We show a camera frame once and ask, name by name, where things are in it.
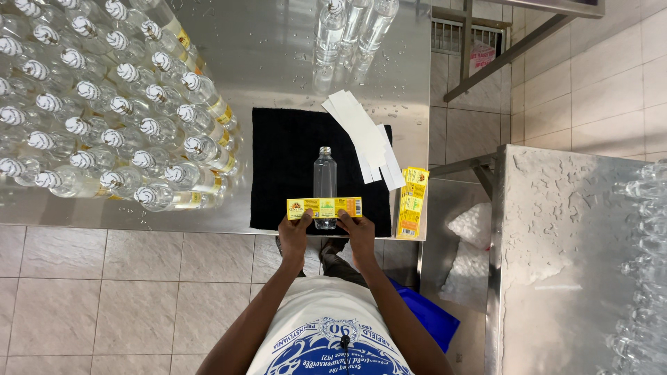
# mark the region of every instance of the hand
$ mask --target hand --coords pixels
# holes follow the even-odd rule
[[[345,210],[338,211],[336,225],[350,234],[352,247],[352,261],[360,271],[372,266],[378,266],[375,259],[375,224],[367,217],[351,218]]]
[[[305,229],[313,221],[313,210],[306,210],[300,220],[287,220],[287,215],[278,225],[278,237],[280,246],[283,248],[283,264],[295,266],[298,270],[303,269],[305,262],[306,238]]]

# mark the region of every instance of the bottle cap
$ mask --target bottle cap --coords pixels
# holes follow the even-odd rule
[[[0,95],[7,95],[9,93],[11,93],[11,83],[0,77]]]
[[[49,69],[37,60],[26,61],[21,70],[39,81],[46,81],[49,78]]]
[[[76,151],[69,157],[69,163],[75,167],[88,169],[95,165],[95,155],[88,151]]]
[[[204,151],[204,143],[197,137],[190,137],[183,144],[185,150],[189,153],[201,154]]]
[[[27,170],[28,167],[18,159],[9,159],[8,157],[0,159],[0,173],[3,175],[19,177]]]
[[[9,125],[21,125],[27,116],[24,111],[10,105],[0,108],[0,119]]]
[[[35,176],[35,183],[41,188],[57,188],[63,184],[63,178],[56,171],[43,171]]]
[[[50,93],[39,94],[35,103],[41,109],[49,112],[61,111],[65,105],[62,99]]]
[[[110,46],[119,51],[125,51],[129,45],[129,39],[125,36],[125,34],[118,30],[114,30],[107,34],[107,42]]]
[[[122,173],[118,172],[104,172],[99,177],[99,183],[107,189],[120,188],[125,185],[125,177],[123,177]]]
[[[99,100],[102,95],[102,91],[99,87],[88,81],[81,81],[77,83],[77,93],[85,99],[88,100]]]
[[[201,89],[201,78],[191,71],[183,73],[181,83],[190,91]]]
[[[23,46],[18,40],[5,35],[0,37],[0,51],[9,56],[23,55]]]
[[[162,28],[153,21],[142,23],[141,31],[146,35],[146,38],[151,38],[152,40],[162,39]]]
[[[85,69],[86,61],[83,54],[74,48],[66,48],[60,53],[60,59],[74,69]]]
[[[185,168],[173,165],[165,169],[165,178],[172,182],[181,182],[185,179]]]
[[[106,129],[102,133],[102,142],[111,147],[122,147],[125,144],[125,136],[115,129]]]
[[[158,85],[146,87],[146,96],[156,103],[165,103],[167,101],[167,93],[164,87]]]
[[[185,122],[194,122],[197,119],[197,112],[190,104],[183,104],[176,109],[176,114]]]
[[[95,24],[82,15],[72,20],[72,28],[84,37],[93,38],[97,36]]]
[[[152,153],[143,151],[141,149],[134,153],[134,156],[132,157],[132,164],[140,168],[151,168],[155,167],[157,162],[155,160],[155,156]]]
[[[116,72],[120,77],[128,82],[139,81],[139,70],[132,64],[122,63],[116,68]]]
[[[331,0],[329,3],[329,13],[332,15],[339,15],[345,9],[343,0]]]
[[[77,135],[88,135],[93,131],[93,125],[80,117],[70,117],[65,121],[67,131]]]
[[[143,204],[151,204],[157,200],[159,192],[151,186],[142,186],[134,192],[134,199]]]
[[[31,0],[15,0],[14,4],[28,17],[38,18],[41,16],[41,8]]]
[[[169,71],[171,69],[171,58],[164,52],[155,52],[151,60],[156,68],[162,71]]]
[[[158,135],[162,131],[160,123],[150,117],[141,120],[140,129],[147,135]]]
[[[125,21],[127,19],[127,7],[118,0],[107,0],[104,8],[118,21]]]
[[[129,115],[134,112],[134,105],[126,98],[117,96],[111,100],[111,109],[119,115]]]
[[[55,137],[43,131],[33,131],[28,135],[28,145],[37,149],[53,149]]]
[[[78,9],[81,6],[81,0],[58,0],[58,2],[68,9]]]
[[[57,45],[60,42],[60,34],[46,25],[35,26],[33,35],[38,41],[46,45]]]

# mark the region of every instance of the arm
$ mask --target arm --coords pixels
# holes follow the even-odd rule
[[[338,226],[350,234],[352,260],[359,269],[398,350],[416,375],[454,375],[442,349],[410,311],[408,305],[378,265],[373,254],[375,224],[338,212]]]
[[[305,229],[312,222],[312,215],[309,209],[296,223],[284,217],[278,226],[283,249],[280,267],[206,356],[197,375],[247,372],[287,289],[303,269]]]

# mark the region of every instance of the person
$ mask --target person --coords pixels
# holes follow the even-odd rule
[[[375,225],[340,210],[356,272],[329,241],[320,253],[324,276],[301,277],[305,229],[287,217],[278,226],[282,262],[227,329],[197,375],[395,374],[451,375],[436,341],[417,320],[374,255]]]

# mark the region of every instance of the black towel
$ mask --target black towel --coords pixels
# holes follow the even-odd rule
[[[313,163],[321,146],[331,147],[338,165],[338,196],[362,197],[364,216],[376,226],[376,237],[392,235],[389,191],[384,181],[364,184],[354,144],[334,118],[323,112],[253,108],[253,181],[250,226],[276,230],[287,213],[287,199],[313,196]],[[392,129],[385,125],[389,141]],[[308,234],[345,235],[344,230]]]

